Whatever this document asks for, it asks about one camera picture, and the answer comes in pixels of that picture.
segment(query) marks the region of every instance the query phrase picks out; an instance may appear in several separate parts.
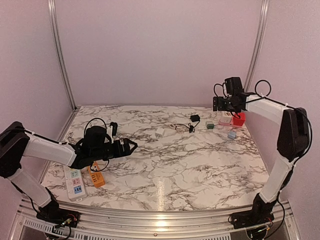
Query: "power adapter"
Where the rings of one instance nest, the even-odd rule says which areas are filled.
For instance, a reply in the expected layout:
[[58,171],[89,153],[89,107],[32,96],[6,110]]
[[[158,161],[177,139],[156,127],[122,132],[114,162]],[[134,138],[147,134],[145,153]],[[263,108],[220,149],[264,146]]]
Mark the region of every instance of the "power adapter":
[[190,116],[191,122],[200,122],[200,117],[198,114]]

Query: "robotic arm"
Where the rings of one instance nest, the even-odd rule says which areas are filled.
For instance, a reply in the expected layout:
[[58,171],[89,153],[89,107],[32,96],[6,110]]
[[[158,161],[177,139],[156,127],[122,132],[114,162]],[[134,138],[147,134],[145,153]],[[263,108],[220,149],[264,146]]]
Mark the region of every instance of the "robotic arm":
[[[82,169],[97,160],[107,161],[131,155],[138,145],[128,138],[113,140],[117,127],[112,122],[108,134],[105,128],[92,126],[78,143],[67,144],[39,136],[26,130],[20,122],[14,122],[0,134],[0,176],[11,181],[21,193],[37,203],[38,219],[56,224],[64,223],[70,215],[79,219],[78,212],[59,208],[52,193],[22,169],[20,160],[22,156],[35,157]],[[77,222],[74,220],[70,226],[76,227]]]
[[253,200],[252,210],[231,214],[235,229],[250,227],[274,220],[272,209],[278,201],[280,191],[288,184],[294,164],[309,147],[310,136],[306,110],[293,108],[257,96],[253,92],[244,92],[239,77],[224,81],[227,97],[213,98],[213,111],[239,113],[248,111],[263,116],[280,126],[277,140],[277,154],[268,181]]

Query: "green object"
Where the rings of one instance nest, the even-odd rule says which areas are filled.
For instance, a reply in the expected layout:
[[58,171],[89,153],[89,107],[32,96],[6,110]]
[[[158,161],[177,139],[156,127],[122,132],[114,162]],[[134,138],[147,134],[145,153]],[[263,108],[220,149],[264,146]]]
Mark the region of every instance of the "green object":
[[214,125],[213,121],[206,121],[205,125],[206,125],[207,129],[214,129],[215,128],[215,125]]

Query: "orange object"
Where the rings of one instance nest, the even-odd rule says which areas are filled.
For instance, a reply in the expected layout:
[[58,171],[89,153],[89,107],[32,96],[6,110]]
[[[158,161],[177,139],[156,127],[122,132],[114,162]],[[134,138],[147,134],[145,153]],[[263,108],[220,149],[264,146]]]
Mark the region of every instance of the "orange object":
[[[96,161],[93,163],[92,169],[94,169],[94,170],[96,170],[96,171],[99,171],[99,170],[100,170],[100,168],[99,168],[99,166],[98,166],[98,163],[97,163]],[[88,166],[88,171],[89,171],[89,173],[90,173],[92,182],[93,182],[93,184],[94,184],[94,186],[95,186],[96,188],[100,188],[100,187],[102,187],[103,185],[106,184],[105,179],[104,179],[104,176],[102,175],[101,172],[91,171],[89,166]]]

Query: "pink wall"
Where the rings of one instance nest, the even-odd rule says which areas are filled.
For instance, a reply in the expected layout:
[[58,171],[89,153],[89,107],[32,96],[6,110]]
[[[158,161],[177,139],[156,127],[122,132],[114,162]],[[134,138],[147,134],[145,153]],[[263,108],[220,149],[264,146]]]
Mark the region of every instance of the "pink wall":
[[[281,196],[288,197],[303,240],[320,239],[320,1],[272,0],[262,51],[254,79],[267,79],[271,98],[304,107],[313,126],[310,152],[297,164],[291,182]],[[248,128],[263,160],[272,169],[278,130],[256,115]]]
[[260,0],[57,0],[78,105],[212,105],[246,77]]
[[[0,132],[13,121],[56,138],[71,113],[43,0],[0,1]],[[39,176],[44,161],[24,158]],[[0,239],[7,239],[21,195],[0,177]]]

